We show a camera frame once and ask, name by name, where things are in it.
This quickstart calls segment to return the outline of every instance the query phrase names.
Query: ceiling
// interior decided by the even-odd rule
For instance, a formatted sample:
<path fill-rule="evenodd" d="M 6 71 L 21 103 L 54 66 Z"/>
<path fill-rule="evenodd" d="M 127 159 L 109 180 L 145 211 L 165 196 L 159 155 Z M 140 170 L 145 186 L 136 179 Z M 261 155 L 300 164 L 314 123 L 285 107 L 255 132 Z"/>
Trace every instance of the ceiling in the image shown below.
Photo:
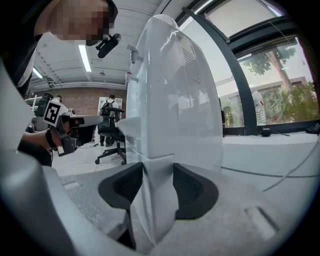
<path fill-rule="evenodd" d="M 125 89 L 126 71 L 130 66 L 128 45 L 136 46 L 147 23 L 155 14 L 169 6 L 170 0 L 113 0 L 118 8 L 114 29 L 121 34 L 121 41 L 105 58 L 97 56 L 94 46 L 86 47 L 91 72 L 86 72 L 77 45 L 44 34 L 36 49 L 34 67 L 43 76 L 32 73 L 32 92 L 70 87 L 107 87 Z M 188 5 L 190 0 L 171 0 Z M 182 6 L 175 6 L 181 12 Z"/>

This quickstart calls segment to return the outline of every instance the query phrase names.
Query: person's hand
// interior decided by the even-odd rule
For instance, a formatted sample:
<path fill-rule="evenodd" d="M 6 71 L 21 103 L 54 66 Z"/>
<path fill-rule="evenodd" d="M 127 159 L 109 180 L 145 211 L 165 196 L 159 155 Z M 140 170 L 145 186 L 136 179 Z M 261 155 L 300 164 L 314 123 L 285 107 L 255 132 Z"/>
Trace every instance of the person's hand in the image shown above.
<path fill-rule="evenodd" d="M 78 120 L 75 120 L 74 121 L 76 125 L 79 125 L 79 121 Z M 66 121 L 64 124 L 63 124 L 63 128 L 64 128 L 64 131 L 69 134 L 70 133 L 70 124 L 69 124 L 69 121 Z M 62 144 L 61 144 L 61 139 L 59 137 L 59 134 L 58 132 L 55 130 L 55 129 L 51 129 L 51 136 L 52 136 L 52 140 L 53 140 L 53 143 L 57 146 L 57 147 L 61 147 Z"/>

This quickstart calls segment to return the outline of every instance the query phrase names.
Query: watch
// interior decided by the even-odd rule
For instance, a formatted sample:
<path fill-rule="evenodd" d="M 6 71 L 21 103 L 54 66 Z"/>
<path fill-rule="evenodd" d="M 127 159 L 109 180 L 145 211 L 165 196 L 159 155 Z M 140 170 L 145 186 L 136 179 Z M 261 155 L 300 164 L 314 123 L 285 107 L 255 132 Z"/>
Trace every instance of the watch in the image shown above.
<path fill-rule="evenodd" d="M 55 148 L 57 148 L 57 145 L 54 143 L 54 141 L 52 139 L 51 129 L 52 128 L 46 130 L 45 138 L 46 138 L 46 141 L 48 142 L 50 148 L 55 149 Z"/>

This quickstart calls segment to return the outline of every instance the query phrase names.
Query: chair base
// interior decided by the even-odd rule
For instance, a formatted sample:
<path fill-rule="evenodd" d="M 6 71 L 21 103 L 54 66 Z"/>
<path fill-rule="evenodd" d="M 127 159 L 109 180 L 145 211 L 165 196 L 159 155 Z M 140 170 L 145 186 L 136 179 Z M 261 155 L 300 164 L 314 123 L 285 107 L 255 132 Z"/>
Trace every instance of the chair base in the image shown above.
<path fill-rule="evenodd" d="M 100 163 L 101 158 L 105 158 L 113 154 L 118 154 L 123 159 L 123 161 L 121 162 L 121 165 L 125 165 L 127 163 L 127 158 L 125 153 L 126 153 L 126 149 L 123 147 L 120 147 L 120 141 L 117 141 L 116 148 L 105 150 L 104 153 L 102 155 L 99 155 L 94 162 L 96 165 L 98 165 Z"/>

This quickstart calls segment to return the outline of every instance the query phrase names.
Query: black head-mounted camera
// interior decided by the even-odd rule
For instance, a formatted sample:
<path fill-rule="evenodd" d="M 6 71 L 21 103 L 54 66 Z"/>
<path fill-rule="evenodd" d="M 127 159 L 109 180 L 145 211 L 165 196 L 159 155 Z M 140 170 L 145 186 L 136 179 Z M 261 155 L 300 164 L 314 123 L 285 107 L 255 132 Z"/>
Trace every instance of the black head-mounted camera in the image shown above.
<path fill-rule="evenodd" d="M 98 57 L 100 59 L 104 58 L 113 48 L 115 48 L 119 44 L 120 40 L 120 34 L 114 34 L 113 36 L 108 34 L 108 37 L 103 39 L 101 43 L 95 47 L 98 50 Z M 98 40 L 87 40 L 85 44 L 87 46 L 93 46 L 98 42 Z"/>

